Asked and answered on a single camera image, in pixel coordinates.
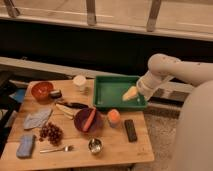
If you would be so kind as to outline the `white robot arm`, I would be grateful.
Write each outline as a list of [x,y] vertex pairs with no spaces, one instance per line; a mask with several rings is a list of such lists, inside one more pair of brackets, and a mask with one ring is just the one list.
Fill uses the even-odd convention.
[[213,63],[152,55],[148,71],[122,100],[139,94],[149,100],[161,84],[172,78],[191,84],[194,89],[180,112],[169,171],[213,171]]

